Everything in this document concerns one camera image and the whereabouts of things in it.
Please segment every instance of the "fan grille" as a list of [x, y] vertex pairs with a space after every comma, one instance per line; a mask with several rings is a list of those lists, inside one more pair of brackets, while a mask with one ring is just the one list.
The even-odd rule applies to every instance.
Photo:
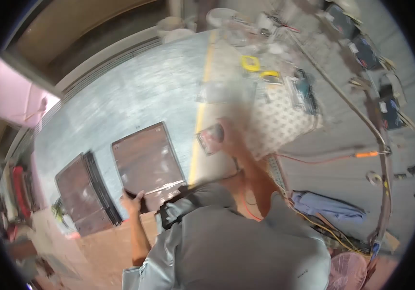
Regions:
[[331, 259], [326, 290], [360, 290], [367, 276], [367, 263], [360, 254], [341, 253]]

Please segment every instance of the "white container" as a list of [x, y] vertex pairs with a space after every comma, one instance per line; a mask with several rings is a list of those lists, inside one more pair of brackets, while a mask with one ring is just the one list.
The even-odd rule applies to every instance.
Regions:
[[214, 8], [207, 13], [206, 20], [212, 26], [212, 28], [222, 28], [224, 20], [230, 20], [233, 16], [238, 14], [238, 11], [233, 9]]
[[183, 19], [180, 17], [169, 16], [157, 23], [157, 35], [160, 38], [164, 38], [170, 31], [184, 27], [185, 23], [183, 23]]
[[193, 30], [187, 28], [175, 29], [167, 33], [167, 35], [162, 39], [162, 43], [166, 44], [171, 41], [193, 35], [194, 33], [195, 32]]
[[194, 32], [196, 32], [196, 26], [198, 26], [197, 21], [198, 21], [198, 16], [192, 15], [185, 19], [185, 24], [187, 25], [187, 28], [189, 30], [193, 30]]

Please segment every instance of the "red wire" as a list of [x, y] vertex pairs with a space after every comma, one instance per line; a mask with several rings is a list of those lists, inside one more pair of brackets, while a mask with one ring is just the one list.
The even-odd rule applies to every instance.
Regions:
[[243, 200], [243, 205], [246, 208], [246, 211], [256, 220], [256, 221], [262, 221], [262, 218], [255, 216], [248, 208], [248, 204], [246, 203], [246, 197], [245, 197], [245, 190], [241, 189], [242, 186], [240, 186], [240, 192], [239, 195], [241, 195], [241, 199]]
[[292, 158], [292, 157], [282, 155], [282, 154], [275, 154], [275, 155], [285, 157], [287, 159], [291, 159], [291, 160], [294, 160], [294, 161], [297, 161], [297, 162], [302, 162], [302, 163], [305, 163], [305, 164], [321, 164], [321, 163], [336, 161], [336, 160], [339, 160], [339, 159], [346, 159], [346, 158], [353, 157], [353, 155], [344, 155], [344, 156], [338, 156], [338, 157], [335, 157], [335, 158], [330, 158], [330, 159], [326, 159], [326, 160], [322, 160], [322, 161], [303, 161], [303, 160], [299, 160], [299, 159]]

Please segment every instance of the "orange power cord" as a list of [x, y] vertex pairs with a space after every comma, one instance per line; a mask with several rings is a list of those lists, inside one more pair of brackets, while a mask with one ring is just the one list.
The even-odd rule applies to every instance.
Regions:
[[373, 157], [373, 156], [378, 156], [380, 154], [390, 154], [390, 151], [370, 151], [370, 152], [359, 152], [359, 153], [355, 153], [355, 154], [350, 154], [350, 155], [344, 155], [344, 156], [338, 156], [335, 158], [330, 158], [330, 159], [326, 159], [326, 160], [321, 160], [321, 161], [303, 161], [303, 160], [299, 160], [296, 158], [292, 158], [286, 155], [282, 155], [282, 154], [275, 154], [276, 156], [281, 156], [281, 157], [285, 157], [287, 159], [291, 159], [297, 162], [301, 162], [301, 163], [305, 163], [305, 164], [321, 164], [321, 163], [327, 163], [327, 162], [332, 162], [332, 161], [336, 161], [336, 160], [340, 160], [340, 159], [347, 159], [347, 158], [351, 158], [351, 157], [355, 157], [355, 158], [364, 158], [364, 157]]

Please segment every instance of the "blue fabric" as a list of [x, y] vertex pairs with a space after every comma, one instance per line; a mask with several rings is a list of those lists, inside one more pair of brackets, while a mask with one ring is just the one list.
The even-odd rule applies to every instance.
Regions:
[[358, 224], [361, 224], [366, 216], [363, 210], [355, 206], [309, 191], [294, 192], [292, 199], [295, 209], [310, 215], [319, 212], [335, 217], [338, 221], [351, 221]]

